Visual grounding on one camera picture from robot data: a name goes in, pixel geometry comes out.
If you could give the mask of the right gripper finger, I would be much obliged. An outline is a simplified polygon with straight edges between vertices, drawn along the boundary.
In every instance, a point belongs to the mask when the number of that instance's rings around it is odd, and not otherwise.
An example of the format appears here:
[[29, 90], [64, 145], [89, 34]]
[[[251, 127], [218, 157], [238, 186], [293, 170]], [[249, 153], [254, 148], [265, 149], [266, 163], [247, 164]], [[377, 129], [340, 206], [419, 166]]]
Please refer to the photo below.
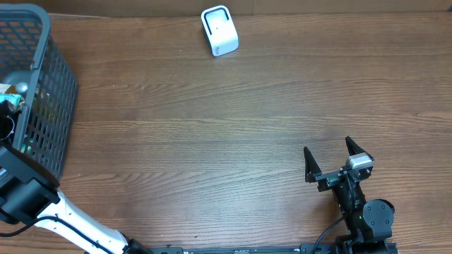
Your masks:
[[316, 178], [322, 175], [322, 171], [308, 147], [304, 147], [304, 161], [305, 161], [305, 181], [307, 183], [317, 182]]
[[350, 136], [347, 136], [345, 138], [345, 143], [347, 146], [347, 151], [349, 153], [349, 156], [366, 153], [366, 151], [364, 149], [362, 149]]

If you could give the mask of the teal tissue pack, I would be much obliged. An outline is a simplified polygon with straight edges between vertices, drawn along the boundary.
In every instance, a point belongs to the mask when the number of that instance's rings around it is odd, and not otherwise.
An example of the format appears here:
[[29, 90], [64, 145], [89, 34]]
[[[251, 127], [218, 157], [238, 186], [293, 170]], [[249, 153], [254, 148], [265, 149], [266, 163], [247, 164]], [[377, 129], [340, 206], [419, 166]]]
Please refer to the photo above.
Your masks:
[[1, 112], [6, 114], [17, 111], [22, 101], [21, 95], [1, 93]]

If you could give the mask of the yellow bottle silver cap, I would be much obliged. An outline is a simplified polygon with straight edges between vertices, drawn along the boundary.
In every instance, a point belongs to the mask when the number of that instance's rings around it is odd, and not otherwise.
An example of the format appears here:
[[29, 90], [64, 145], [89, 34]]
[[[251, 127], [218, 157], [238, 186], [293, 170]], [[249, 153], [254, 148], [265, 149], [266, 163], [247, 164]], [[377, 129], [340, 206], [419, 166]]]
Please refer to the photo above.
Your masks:
[[26, 95], [28, 92], [28, 86], [27, 82], [19, 82], [14, 85], [14, 88], [18, 94]]

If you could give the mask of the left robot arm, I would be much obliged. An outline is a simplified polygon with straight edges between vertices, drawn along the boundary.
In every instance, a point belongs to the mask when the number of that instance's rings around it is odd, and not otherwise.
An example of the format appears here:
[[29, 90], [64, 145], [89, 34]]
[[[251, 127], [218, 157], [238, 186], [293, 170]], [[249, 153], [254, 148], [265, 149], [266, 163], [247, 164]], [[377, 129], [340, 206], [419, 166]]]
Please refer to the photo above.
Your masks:
[[137, 240], [111, 229], [76, 207], [63, 193], [58, 178], [39, 162], [8, 143], [14, 116], [21, 113], [1, 103], [1, 221], [24, 227], [2, 233], [4, 238], [37, 226], [62, 236], [86, 253], [149, 253]]

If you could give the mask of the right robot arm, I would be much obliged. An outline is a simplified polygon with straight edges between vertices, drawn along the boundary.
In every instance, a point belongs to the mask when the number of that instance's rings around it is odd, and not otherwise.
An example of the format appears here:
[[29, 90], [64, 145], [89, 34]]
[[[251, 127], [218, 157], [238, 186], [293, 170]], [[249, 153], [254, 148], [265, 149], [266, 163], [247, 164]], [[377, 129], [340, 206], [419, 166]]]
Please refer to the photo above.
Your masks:
[[395, 208], [384, 199], [367, 200], [360, 183], [371, 176], [374, 158], [351, 137], [345, 142], [349, 157], [337, 171], [324, 174], [310, 149], [304, 148], [305, 181], [317, 183], [318, 191], [332, 191], [341, 217], [315, 243], [303, 243], [301, 253], [397, 253], [389, 243]]

